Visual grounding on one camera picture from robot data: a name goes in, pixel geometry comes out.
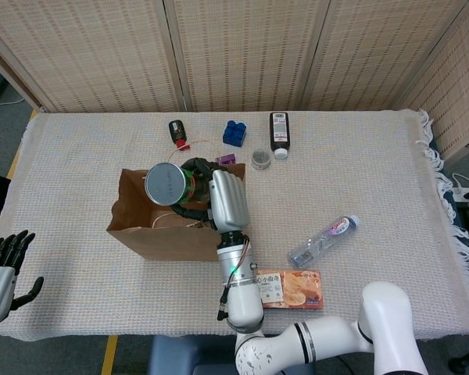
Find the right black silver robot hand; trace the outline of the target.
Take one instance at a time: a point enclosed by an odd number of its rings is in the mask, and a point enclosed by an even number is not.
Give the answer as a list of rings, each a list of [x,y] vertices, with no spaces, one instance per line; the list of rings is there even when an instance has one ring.
[[[180,204],[172,210],[186,219],[210,223],[219,234],[242,231],[249,225],[249,209],[242,179],[224,166],[204,158],[193,158],[181,167],[206,178],[209,188],[209,204],[206,210],[186,209]]]

